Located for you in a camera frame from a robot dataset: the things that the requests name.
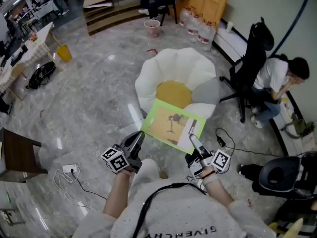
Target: power outlet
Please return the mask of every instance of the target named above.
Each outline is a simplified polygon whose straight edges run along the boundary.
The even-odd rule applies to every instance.
[[[77,172],[77,165],[64,165],[63,166],[63,172],[64,173],[71,173],[71,170],[73,169],[73,172]]]

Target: dark pipe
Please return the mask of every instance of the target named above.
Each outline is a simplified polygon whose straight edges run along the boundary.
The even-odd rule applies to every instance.
[[[280,47],[283,45],[283,43],[286,41],[287,37],[290,35],[290,33],[293,31],[295,25],[297,24],[297,21],[299,20],[299,18],[301,17],[306,5],[307,5],[308,0],[304,0],[301,9],[299,10],[295,20],[293,21],[293,24],[291,25],[291,27],[288,29],[287,33],[285,34],[285,36],[283,37],[283,39],[281,40],[281,42],[277,45],[277,47],[275,48],[275,50],[273,51],[273,53],[270,55],[270,57],[272,57],[273,55],[276,54],[276,52],[280,49]]]

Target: green book cover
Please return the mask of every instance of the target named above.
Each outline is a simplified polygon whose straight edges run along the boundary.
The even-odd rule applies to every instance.
[[[199,138],[205,123],[204,118],[155,99],[141,131],[165,144],[192,154],[194,147],[189,136],[194,134]]]

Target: backpack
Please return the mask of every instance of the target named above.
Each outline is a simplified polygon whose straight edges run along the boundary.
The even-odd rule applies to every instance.
[[[38,68],[29,80],[29,84],[25,86],[26,89],[38,89],[41,85],[46,85],[50,81],[50,75],[55,71],[56,65],[54,62],[48,62]],[[44,78],[47,78],[46,83],[42,83]]]

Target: pink bucket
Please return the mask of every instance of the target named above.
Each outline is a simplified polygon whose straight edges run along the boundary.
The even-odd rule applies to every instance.
[[[149,19],[149,20],[144,22],[144,26],[147,30],[147,35],[150,38],[154,38],[159,34],[160,22],[158,20]]]

